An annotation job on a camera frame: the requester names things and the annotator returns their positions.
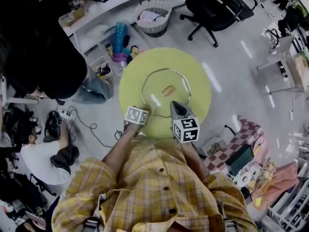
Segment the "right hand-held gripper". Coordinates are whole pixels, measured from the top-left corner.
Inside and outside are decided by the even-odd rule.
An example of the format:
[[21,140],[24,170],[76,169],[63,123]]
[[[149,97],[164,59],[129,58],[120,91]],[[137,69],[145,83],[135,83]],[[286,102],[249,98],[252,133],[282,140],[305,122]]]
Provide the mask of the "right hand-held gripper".
[[191,143],[199,139],[199,120],[189,106],[178,101],[171,101],[170,113],[173,120],[172,132],[180,143]]

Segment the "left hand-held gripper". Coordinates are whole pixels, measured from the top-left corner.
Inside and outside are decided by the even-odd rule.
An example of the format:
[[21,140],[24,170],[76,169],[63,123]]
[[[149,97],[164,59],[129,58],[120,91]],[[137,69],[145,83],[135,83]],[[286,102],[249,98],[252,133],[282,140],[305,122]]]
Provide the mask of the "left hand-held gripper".
[[145,124],[149,115],[148,107],[129,106],[127,108],[124,120],[124,130],[141,129]]

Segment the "glass lid with wooden handle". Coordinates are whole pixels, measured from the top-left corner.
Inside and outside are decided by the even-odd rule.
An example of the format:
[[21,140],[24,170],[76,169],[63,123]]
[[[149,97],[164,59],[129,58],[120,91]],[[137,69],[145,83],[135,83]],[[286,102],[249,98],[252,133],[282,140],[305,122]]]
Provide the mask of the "glass lid with wooden handle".
[[162,68],[148,74],[141,88],[141,97],[144,104],[151,107],[154,116],[169,118],[170,102],[187,105],[191,100],[191,87],[179,71]]

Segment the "round table green tablecloth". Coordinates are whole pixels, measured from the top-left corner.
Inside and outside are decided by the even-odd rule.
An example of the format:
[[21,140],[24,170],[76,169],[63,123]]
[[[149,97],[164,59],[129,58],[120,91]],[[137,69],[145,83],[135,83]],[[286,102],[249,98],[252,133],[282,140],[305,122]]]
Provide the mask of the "round table green tablecloth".
[[[119,85],[119,101],[125,114],[129,106],[142,108],[142,85],[153,71],[170,68],[182,73],[191,87],[191,100],[187,104],[202,122],[211,104],[211,87],[208,76],[190,54],[176,48],[153,48],[138,54],[123,70]],[[151,138],[172,138],[171,117],[148,116],[141,132]]]

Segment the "pink white checkered cloth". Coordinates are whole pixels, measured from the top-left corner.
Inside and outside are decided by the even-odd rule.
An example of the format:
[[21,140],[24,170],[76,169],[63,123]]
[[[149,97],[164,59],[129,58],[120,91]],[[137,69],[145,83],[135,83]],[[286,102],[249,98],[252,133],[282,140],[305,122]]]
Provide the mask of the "pink white checkered cloth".
[[243,116],[238,116],[237,122],[240,124],[240,130],[236,132],[230,143],[204,160],[204,165],[211,174],[217,172],[228,173],[225,162],[232,154],[236,153],[245,144],[253,146],[256,140],[264,134],[260,125]]

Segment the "white storage bin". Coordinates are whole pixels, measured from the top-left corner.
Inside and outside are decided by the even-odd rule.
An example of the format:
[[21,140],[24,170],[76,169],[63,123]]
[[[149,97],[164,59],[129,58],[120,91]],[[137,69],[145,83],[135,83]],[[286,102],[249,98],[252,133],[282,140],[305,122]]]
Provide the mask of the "white storage bin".
[[93,69],[97,76],[102,80],[107,80],[114,75],[110,62],[104,56],[96,59],[89,65],[89,67]]

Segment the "small clear plastic box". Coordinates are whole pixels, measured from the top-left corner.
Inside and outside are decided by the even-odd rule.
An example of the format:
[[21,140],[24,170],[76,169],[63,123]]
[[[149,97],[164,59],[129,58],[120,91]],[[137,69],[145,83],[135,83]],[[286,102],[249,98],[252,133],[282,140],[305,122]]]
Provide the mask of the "small clear plastic box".
[[104,49],[106,50],[106,52],[108,53],[108,55],[110,57],[113,57],[113,46],[112,44],[109,42],[109,41],[106,41],[104,44],[103,44],[103,47]]

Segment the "black equipment bundle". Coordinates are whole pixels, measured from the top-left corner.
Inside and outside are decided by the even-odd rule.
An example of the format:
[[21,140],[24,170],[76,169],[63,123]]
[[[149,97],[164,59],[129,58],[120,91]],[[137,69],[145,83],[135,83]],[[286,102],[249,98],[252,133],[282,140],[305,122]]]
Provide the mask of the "black equipment bundle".
[[50,111],[47,115],[44,135],[52,136],[58,138],[60,136],[60,125],[62,122],[62,117],[57,111]]

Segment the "person's yellow plaid shirt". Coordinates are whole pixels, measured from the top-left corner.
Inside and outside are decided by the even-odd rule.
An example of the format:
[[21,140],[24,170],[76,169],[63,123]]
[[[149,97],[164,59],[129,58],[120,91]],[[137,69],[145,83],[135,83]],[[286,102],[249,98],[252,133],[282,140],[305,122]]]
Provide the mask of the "person's yellow plaid shirt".
[[80,231],[98,212],[104,232],[257,232],[244,197],[223,173],[199,178],[172,141],[133,141],[119,173],[87,158],[53,212],[53,232]]

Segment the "pink round stool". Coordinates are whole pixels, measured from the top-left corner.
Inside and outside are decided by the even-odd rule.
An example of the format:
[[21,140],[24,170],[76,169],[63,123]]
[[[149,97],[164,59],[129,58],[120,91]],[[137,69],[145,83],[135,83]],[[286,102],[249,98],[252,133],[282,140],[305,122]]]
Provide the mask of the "pink round stool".
[[253,154],[255,161],[263,165],[268,154],[269,142],[265,135],[260,136],[254,143]]

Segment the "white tape roll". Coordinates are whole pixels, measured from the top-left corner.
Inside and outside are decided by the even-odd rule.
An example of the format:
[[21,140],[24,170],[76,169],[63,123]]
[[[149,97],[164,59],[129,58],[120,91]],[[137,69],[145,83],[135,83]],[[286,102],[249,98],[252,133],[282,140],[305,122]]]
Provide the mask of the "white tape roll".
[[248,171],[242,173],[238,178],[237,185],[242,188],[245,187],[252,179],[252,174]]

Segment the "flower bouquet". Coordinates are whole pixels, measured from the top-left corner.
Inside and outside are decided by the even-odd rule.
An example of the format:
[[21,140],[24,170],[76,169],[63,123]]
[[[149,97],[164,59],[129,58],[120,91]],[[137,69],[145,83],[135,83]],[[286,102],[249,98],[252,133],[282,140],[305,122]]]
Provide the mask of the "flower bouquet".
[[267,184],[273,177],[276,171],[276,166],[273,162],[265,162],[260,170],[260,175],[256,180],[256,187],[259,189]]

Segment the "black office chair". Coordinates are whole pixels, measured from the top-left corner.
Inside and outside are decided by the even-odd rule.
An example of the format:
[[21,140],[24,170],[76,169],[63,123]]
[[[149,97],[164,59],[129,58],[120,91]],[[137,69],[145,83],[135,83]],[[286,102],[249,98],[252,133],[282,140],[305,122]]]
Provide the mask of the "black office chair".
[[250,8],[243,0],[220,0],[225,6],[227,6],[236,16],[238,22],[242,22],[246,19],[254,16],[254,9],[258,5],[256,0],[253,0],[254,6]]
[[218,47],[218,41],[213,33],[231,26],[236,21],[235,14],[218,0],[185,0],[185,4],[193,15],[181,14],[180,20],[188,19],[198,23],[198,26],[189,34],[188,40],[192,41],[193,35],[204,27],[214,40],[213,46]]

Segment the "black chair base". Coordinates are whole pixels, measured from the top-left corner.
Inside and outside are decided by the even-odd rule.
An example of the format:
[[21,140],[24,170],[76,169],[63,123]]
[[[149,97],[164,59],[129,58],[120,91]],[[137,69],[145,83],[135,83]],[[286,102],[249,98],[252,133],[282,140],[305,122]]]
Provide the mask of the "black chair base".
[[32,179],[36,181],[35,185],[40,188],[41,192],[47,191],[50,195],[56,196],[56,193],[53,192],[46,183],[38,179],[34,174],[30,174],[30,181]]

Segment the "white desk wooden top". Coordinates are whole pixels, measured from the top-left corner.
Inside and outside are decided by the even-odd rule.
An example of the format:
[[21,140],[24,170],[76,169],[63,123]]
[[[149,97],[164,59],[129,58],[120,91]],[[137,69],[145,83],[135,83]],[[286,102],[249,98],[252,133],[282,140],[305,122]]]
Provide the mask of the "white desk wooden top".
[[262,70],[281,63],[291,82],[290,88],[270,90],[270,95],[285,91],[306,92],[309,87],[309,68],[306,60],[300,53],[293,55],[290,50],[294,39],[293,35],[280,38],[279,46],[270,51],[264,64],[257,66],[257,70]]

